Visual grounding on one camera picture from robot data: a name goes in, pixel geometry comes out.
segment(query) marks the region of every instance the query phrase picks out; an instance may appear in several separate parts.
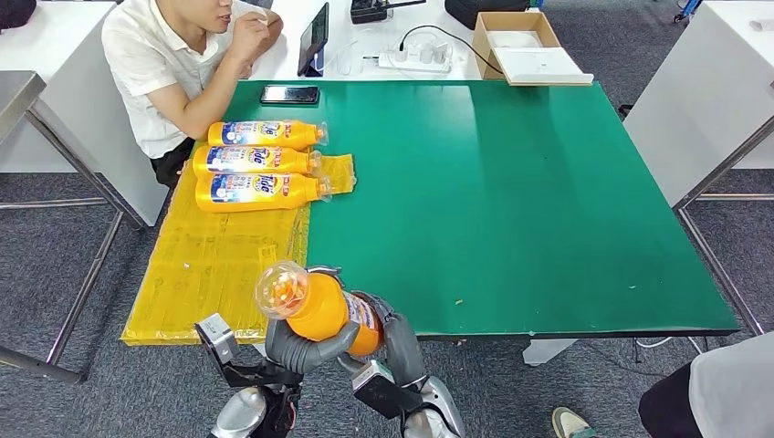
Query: stainless steel table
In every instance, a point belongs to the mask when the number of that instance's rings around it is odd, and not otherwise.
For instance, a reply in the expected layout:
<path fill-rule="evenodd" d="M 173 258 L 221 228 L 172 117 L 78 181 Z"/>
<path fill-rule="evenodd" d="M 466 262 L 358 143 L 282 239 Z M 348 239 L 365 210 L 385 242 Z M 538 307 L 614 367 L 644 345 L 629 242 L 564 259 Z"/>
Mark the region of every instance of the stainless steel table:
<path fill-rule="evenodd" d="M 65 381 L 69 383 L 80 383 L 85 376 L 79 372 L 66 370 L 58 366 L 59 359 L 62 356 L 65 345 L 72 334 L 75 324 L 78 321 L 81 310 L 86 304 L 86 299 L 94 286 L 102 263 L 110 250 L 110 246 L 118 232 L 121 220 L 126 217 L 129 219 L 132 227 L 143 228 L 145 223 L 140 217 L 113 194 L 110 189 L 102 182 L 97 174 L 92 171 L 88 165 L 79 158 L 71 145 L 62 140 L 52 125 L 54 112 L 38 99 L 40 93 L 46 88 L 46 82 L 34 71 L 0 71 L 0 160 L 2 160 L 2 142 L 8 133 L 21 120 L 29 121 L 43 136 L 51 143 L 57 152 L 67 160 L 78 173 L 83 175 L 96 188 L 101 197 L 83 198 L 83 199 L 56 199 L 50 201 L 37 201 L 27 203 L 0 203 L 0 210 L 17 210 L 30 208 L 54 208 L 84 205 L 100 205 L 109 203 L 115 208 L 116 213 L 110 222 L 108 232 L 102 240 L 94 261 L 91 263 L 86 278 L 76 295 L 70 311 L 65 317 L 62 327 L 59 330 L 54 345 L 51 348 L 46 360 L 38 360 L 27 356 L 18 351 L 8 349 L 0 345 L 0 362 L 22 368 L 36 374 Z"/>

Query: man's arm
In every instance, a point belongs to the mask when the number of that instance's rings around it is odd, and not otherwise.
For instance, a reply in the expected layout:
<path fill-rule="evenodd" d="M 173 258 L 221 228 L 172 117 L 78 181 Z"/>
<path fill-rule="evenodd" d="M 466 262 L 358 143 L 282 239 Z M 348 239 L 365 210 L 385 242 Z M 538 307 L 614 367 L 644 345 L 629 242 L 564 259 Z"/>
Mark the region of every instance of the man's arm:
<path fill-rule="evenodd" d="M 175 83 L 148 94 L 153 106 L 188 137 L 204 137 L 210 125 L 223 117 L 242 71 L 268 37 L 262 19 L 258 13 L 248 13 L 236 20 L 231 47 L 202 94 L 188 99 L 183 87 Z"/>
<path fill-rule="evenodd" d="M 279 38 L 279 34 L 282 33 L 282 26 L 284 25 L 282 23 L 282 18 L 280 18 L 276 12 L 270 11 L 268 9 L 265 9 L 264 12 L 267 16 L 268 38 L 263 40 L 260 46 L 258 46 L 258 57 L 266 53 L 267 50 L 274 46 L 274 43 L 277 42 L 277 38 Z"/>
<path fill-rule="evenodd" d="M 223 117 L 242 69 L 242 63 L 224 57 L 210 83 L 195 99 L 188 99 L 183 87 L 177 83 L 149 93 L 148 99 L 185 135 L 202 139 L 210 125 Z"/>

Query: product label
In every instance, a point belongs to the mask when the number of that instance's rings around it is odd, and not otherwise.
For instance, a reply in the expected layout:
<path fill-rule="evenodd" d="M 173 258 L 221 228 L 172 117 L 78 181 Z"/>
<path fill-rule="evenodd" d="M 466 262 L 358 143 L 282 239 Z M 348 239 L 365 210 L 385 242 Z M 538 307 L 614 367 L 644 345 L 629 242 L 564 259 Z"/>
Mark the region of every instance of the product label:
<path fill-rule="evenodd" d="M 256 144 L 259 123 L 239 121 L 223 124 L 221 141 L 223 144 Z"/>
<path fill-rule="evenodd" d="M 266 144 L 279 137 L 279 121 L 237 121 L 223 124 L 223 144 Z"/>
<path fill-rule="evenodd" d="M 207 170 L 211 172 L 249 172 L 275 169 L 279 166 L 282 148 L 246 148 L 224 146 L 210 148 L 207 154 Z"/>
<path fill-rule="evenodd" d="M 344 292 L 344 302 L 347 303 L 347 309 L 350 312 L 350 321 L 362 324 L 369 329 L 377 329 L 376 317 L 371 307 L 365 301 L 348 292 Z"/>
<path fill-rule="evenodd" d="M 288 196 L 287 175 L 215 175 L 210 196 L 215 203 L 249 203 L 277 193 Z"/>

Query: white shirt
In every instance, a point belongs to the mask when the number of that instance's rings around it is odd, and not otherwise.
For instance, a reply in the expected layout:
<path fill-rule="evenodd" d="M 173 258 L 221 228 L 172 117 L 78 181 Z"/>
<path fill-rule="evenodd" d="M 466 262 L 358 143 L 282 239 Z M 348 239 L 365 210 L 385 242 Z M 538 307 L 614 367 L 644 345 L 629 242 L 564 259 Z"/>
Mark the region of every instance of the white shirt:
<path fill-rule="evenodd" d="M 188 99 L 199 96 L 231 45 L 234 22 L 250 11 L 266 14 L 258 6 L 235 0 L 228 29 L 223 34 L 207 34 L 203 54 L 174 33 L 156 0 L 126 0 L 105 19 L 105 57 L 123 97 L 134 138 L 150 158 L 162 157 L 187 136 L 151 104 L 147 94 L 178 83 Z"/>
<path fill-rule="evenodd" d="M 688 400 L 704 438 L 774 436 L 774 332 L 696 357 Z"/>

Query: cardboard box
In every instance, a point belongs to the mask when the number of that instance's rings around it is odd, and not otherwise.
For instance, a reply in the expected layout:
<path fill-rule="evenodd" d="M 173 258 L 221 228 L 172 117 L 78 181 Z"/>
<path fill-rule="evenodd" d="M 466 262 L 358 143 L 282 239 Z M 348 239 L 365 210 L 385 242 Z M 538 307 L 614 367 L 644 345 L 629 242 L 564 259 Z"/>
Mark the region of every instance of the cardboard box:
<path fill-rule="evenodd" d="M 593 80 L 561 48 L 541 12 L 479 13 L 473 49 L 505 73 L 476 57 L 484 79 L 505 79 L 512 86 L 590 85 Z"/>

